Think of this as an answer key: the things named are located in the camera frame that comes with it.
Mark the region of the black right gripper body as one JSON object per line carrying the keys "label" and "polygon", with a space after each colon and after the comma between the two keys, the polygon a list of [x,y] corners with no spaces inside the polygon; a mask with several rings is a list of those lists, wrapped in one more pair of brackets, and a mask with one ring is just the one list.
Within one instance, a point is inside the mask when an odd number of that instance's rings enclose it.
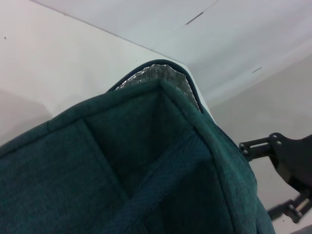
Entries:
{"label": "black right gripper body", "polygon": [[280,133],[269,135],[270,159],[281,178],[306,196],[312,195],[312,136],[290,139]]}

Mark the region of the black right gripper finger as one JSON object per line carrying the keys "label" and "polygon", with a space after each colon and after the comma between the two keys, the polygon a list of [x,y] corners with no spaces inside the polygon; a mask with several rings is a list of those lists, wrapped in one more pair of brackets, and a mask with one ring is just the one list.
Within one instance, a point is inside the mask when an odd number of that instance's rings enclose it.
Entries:
{"label": "black right gripper finger", "polygon": [[282,215],[288,216],[293,223],[298,224],[301,218],[309,211],[309,198],[299,195],[295,200],[288,200],[268,210],[270,219],[276,220]]}
{"label": "black right gripper finger", "polygon": [[240,142],[239,149],[248,161],[268,156],[271,161],[277,161],[276,153],[273,149],[273,135],[256,140]]}

